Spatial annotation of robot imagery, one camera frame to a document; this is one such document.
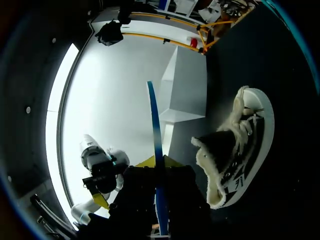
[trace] black clamp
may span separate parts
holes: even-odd
[[[164,38],[164,39],[163,39],[163,44],[165,44],[165,43],[170,43],[170,39]]]

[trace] shoe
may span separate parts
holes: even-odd
[[[191,139],[200,147],[196,163],[207,175],[206,200],[212,209],[241,198],[270,150],[274,131],[274,112],[267,95],[243,86],[231,114],[217,131]]]

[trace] black surface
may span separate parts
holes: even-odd
[[[81,49],[91,31],[86,0],[6,5],[20,6],[20,11],[14,22],[1,22],[8,24],[8,31],[1,35],[6,38],[0,50],[0,170],[19,199],[50,178],[45,142],[49,95],[71,43]],[[48,206],[65,219],[55,192],[45,196]]]
[[[314,199],[319,98],[299,46],[282,21],[261,5],[223,36],[206,59],[207,117],[175,123],[169,156],[192,165],[205,194],[207,180],[196,165],[198,148],[191,145],[191,137],[219,127],[240,87],[262,90],[275,115],[272,147],[242,198],[230,207],[212,210],[212,218],[284,231],[306,228],[300,224],[311,219],[310,210],[319,212]]]

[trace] black bag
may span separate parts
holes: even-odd
[[[112,20],[105,24],[94,36],[98,38],[99,43],[106,46],[116,44],[124,39],[124,36],[121,33],[121,25],[121,23]]]

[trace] white pedestal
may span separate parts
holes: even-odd
[[[200,53],[177,47],[158,92],[160,121],[170,123],[204,118],[207,105],[207,62]]]

